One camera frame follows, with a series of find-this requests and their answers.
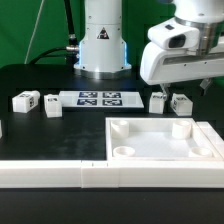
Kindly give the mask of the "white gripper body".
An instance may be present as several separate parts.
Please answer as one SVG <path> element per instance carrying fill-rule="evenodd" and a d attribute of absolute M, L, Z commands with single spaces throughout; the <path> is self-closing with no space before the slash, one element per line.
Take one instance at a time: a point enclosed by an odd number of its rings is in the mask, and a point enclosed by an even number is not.
<path fill-rule="evenodd" d="M 141 78 L 148 85 L 224 76 L 222 23 L 169 19 L 148 30 Z"/>

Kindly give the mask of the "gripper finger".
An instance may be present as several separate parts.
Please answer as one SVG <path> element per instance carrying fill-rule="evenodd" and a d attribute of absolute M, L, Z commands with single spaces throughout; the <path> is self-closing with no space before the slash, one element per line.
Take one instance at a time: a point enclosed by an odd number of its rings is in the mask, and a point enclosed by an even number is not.
<path fill-rule="evenodd" d="M 212 79 L 211 78 L 203 79 L 202 82 L 200 83 L 200 88 L 204 92 L 206 92 L 211 84 L 212 84 Z"/>
<path fill-rule="evenodd" d="M 169 95 L 170 95 L 169 87 L 170 87 L 170 84 L 160 84 L 160 88 L 162 90 L 164 99 L 168 99 L 169 98 Z"/>

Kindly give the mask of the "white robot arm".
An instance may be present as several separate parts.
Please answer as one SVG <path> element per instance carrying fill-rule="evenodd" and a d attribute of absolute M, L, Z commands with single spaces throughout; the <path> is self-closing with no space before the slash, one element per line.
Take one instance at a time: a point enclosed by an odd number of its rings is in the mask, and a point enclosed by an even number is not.
<path fill-rule="evenodd" d="M 161 0 L 174 17 L 148 30 L 140 76 L 149 85 L 198 80 L 206 88 L 224 76 L 224 0 Z M 94 79 L 120 77 L 131 68 L 121 34 L 121 0 L 85 0 L 85 36 L 75 71 Z"/>

